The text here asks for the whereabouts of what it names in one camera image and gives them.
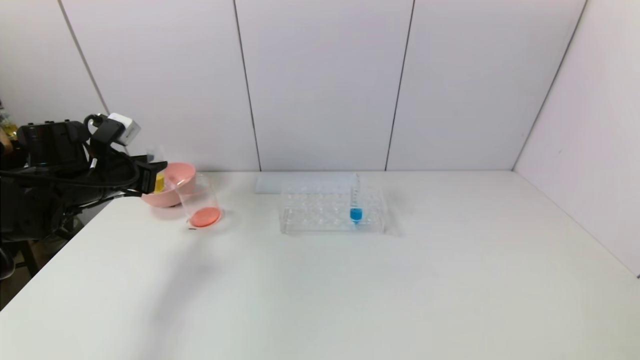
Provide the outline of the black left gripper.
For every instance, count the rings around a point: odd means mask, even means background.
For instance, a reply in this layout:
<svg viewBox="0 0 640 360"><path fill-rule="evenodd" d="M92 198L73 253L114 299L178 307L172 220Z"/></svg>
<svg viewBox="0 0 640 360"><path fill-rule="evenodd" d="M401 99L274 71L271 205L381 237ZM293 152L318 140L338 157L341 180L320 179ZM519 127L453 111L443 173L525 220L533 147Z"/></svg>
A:
<svg viewBox="0 0 640 360"><path fill-rule="evenodd" d="M126 183L126 189L142 194L151 194L155 191L159 171L164 171L169 163L167 161L151 162L147 155L126 155L126 159L119 158L114 160L113 164L115 169L111 172L111 178L115 182L124 182L137 174L135 181Z"/></svg>

